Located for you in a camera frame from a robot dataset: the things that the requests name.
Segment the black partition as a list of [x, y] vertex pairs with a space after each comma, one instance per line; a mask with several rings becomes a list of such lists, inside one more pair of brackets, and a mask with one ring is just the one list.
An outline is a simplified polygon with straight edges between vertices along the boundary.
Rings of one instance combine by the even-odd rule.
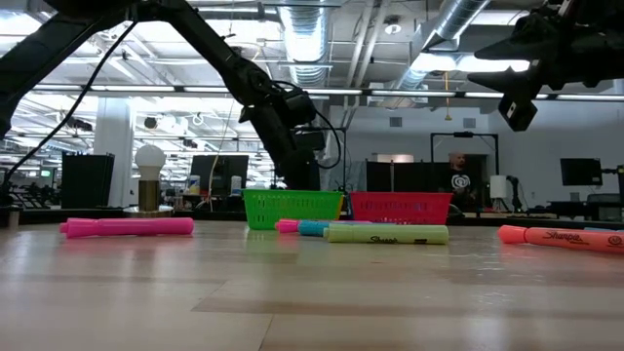
[[366, 162], [367, 190], [373, 192], [438, 192], [449, 163]]

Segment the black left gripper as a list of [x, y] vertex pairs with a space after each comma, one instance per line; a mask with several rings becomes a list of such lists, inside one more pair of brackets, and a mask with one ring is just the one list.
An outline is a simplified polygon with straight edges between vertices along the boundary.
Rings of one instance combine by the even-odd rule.
[[292, 89], [300, 88], [261, 88], [253, 99], [243, 103], [239, 122], [253, 126], [288, 189], [318, 191], [320, 171], [315, 154], [297, 144], [293, 129], [298, 126], [286, 125], [284, 95]]

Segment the black monitor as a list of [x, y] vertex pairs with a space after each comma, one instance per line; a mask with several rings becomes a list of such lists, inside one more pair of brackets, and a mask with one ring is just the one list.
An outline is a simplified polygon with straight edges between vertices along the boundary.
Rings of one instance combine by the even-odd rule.
[[246, 187], [248, 166], [248, 155], [196, 155], [192, 158], [190, 174], [201, 177], [201, 193], [229, 196], [232, 176], [240, 176], [243, 189]]
[[602, 186], [603, 172], [598, 158], [562, 158], [563, 186]]

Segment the light green highlighter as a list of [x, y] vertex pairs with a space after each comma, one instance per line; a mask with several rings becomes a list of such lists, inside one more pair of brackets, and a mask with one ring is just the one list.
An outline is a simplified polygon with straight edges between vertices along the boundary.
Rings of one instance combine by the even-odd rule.
[[331, 224], [323, 237], [330, 243], [446, 245], [449, 230], [444, 225]]

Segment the blue highlighter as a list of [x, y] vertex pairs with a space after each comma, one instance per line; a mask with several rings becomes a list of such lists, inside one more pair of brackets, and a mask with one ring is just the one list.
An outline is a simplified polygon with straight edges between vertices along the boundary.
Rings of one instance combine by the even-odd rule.
[[301, 236], [323, 237], [326, 228], [330, 227], [329, 221], [322, 220], [302, 220], [297, 231]]

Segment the person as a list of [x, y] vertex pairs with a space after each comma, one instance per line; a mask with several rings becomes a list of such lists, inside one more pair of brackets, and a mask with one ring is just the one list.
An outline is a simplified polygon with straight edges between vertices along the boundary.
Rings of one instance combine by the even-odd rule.
[[467, 155], [451, 152], [440, 186], [452, 194], [451, 203], [463, 212], [474, 212], [478, 208], [481, 183], [481, 173], [468, 163]]

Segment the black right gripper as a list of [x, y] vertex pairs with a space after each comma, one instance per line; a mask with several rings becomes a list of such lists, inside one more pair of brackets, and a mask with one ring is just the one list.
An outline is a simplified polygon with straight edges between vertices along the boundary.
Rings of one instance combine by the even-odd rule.
[[511, 67], [472, 72], [470, 82], [503, 94], [499, 112], [515, 132], [524, 132], [542, 87], [568, 83], [594, 88], [624, 79], [624, 0], [545, 0], [517, 20], [510, 37], [476, 51], [477, 59], [523, 59], [528, 71]]

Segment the white bulb lamp brass base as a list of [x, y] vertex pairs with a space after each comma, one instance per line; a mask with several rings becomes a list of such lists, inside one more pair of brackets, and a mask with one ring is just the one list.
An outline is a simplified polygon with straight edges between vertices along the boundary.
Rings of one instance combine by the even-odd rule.
[[166, 155], [155, 145], [146, 144], [135, 154], [138, 180], [138, 204], [124, 209], [126, 217], [170, 217], [174, 208], [161, 205], [160, 172], [166, 163]]

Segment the black panel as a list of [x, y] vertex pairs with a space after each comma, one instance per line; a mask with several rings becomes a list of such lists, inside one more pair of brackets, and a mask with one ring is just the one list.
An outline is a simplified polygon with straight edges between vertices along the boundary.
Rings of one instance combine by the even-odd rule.
[[63, 209], [98, 209], [108, 206], [115, 156], [63, 154], [60, 205]]

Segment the green plastic basket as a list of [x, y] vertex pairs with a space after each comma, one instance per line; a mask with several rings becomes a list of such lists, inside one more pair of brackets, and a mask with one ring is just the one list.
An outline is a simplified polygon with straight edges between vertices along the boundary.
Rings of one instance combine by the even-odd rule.
[[245, 189], [243, 199], [248, 226], [271, 230], [282, 219], [334, 220], [341, 192]]

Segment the silver ventilation duct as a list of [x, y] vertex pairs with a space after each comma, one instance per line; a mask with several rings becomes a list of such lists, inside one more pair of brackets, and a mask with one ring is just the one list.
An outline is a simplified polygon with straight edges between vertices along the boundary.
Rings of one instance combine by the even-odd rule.
[[427, 57], [428, 50], [450, 43], [456, 51], [461, 34], [468, 28], [490, 0], [444, 0], [436, 17], [421, 23], [410, 41], [412, 59], [404, 73], [393, 83], [393, 90], [415, 90], [435, 68], [427, 64], [438, 56]]
[[288, 0], [278, 9], [283, 24], [292, 81], [300, 87], [323, 87], [329, 69], [323, 66], [328, 56], [330, 11], [328, 0]]

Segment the orange highlighter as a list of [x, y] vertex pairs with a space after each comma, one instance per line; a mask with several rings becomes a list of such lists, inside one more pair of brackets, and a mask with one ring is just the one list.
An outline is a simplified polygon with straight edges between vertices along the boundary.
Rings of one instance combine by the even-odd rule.
[[503, 244], [557, 247], [624, 254], [624, 232], [503, 225], [497, 230]]

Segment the red plastic basket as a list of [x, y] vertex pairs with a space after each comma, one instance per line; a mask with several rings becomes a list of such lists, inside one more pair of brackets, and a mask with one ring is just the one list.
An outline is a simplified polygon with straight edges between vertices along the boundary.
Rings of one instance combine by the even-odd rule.
[[353, 218], [358, 221], [444, 225], [451, 193], [352, 192]]

